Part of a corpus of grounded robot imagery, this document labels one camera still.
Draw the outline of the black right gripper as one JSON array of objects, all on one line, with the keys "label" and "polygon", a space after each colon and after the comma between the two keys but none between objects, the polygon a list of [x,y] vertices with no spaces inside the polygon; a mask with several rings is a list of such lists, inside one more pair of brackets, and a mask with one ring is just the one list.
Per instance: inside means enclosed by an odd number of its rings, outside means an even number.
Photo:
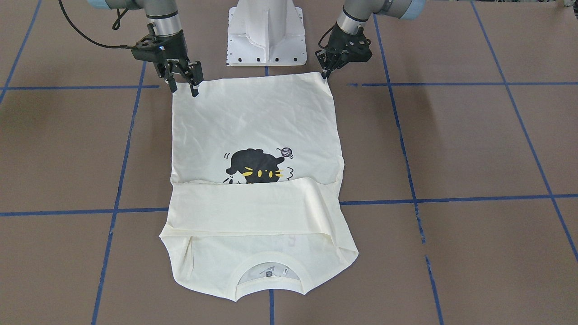
[{"label": "black right gripper", "polygon": [[190,62],[188,58],[184,33],[157,35],[153,24],[148,24],[147,29],[149,34],[131,48],[134,58],[155,64],[157,75],[168,83],[171,93],[178,89],[174,74],[179,74],[188,82],[192,96],[198,96],[204,75],[200,61]]}]

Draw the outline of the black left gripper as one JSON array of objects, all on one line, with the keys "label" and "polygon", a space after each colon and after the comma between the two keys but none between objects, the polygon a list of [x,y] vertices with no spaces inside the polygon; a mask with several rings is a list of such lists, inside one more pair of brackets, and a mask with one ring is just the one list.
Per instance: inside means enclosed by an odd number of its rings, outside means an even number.
[{"label": "black left gripper", "polygon": [[367,62],[373,56],[370,50],[371,41],[364,35],[364,28],[351,35],[335,24],[318,41],[320,50],[316,58],[321,65],[321,76],[327,81],[335,70],[341,69],[349,62]]}]

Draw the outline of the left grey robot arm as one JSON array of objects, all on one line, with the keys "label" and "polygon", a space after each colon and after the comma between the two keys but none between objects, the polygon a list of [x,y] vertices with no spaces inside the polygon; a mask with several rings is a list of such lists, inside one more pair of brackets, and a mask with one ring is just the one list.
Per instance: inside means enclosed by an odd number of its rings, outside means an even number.
[{"label": "left grey robot arm", "polygon": [[[422,12],[425,0],[347,0],[336,23],[322,35],[316,58],[321,66],[322,78],[329,79],[332,72],[350,62],[367,62],[373,56],[371,41],[364,35],[364,27],[373,14],[401,20],[414,20]],[[322,45],[328,36],[326,45]]]}]

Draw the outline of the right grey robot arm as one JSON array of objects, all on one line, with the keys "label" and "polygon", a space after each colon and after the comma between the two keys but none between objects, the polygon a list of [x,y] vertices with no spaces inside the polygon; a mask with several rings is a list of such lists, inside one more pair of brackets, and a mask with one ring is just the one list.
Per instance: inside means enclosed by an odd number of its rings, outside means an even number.
[{"label": "right grey robot arm", "polygon": [[177,90],[175,74],[190,85],[196,97],[198,87],[204,80],[201,63],[190,61],[186,41],[174,0],[89,0],[99,9],[143,9],[149,19],[148,35],[134,46],[126,46],[135,59],[155,64],[157,76],[163,78],[172,93]]}]

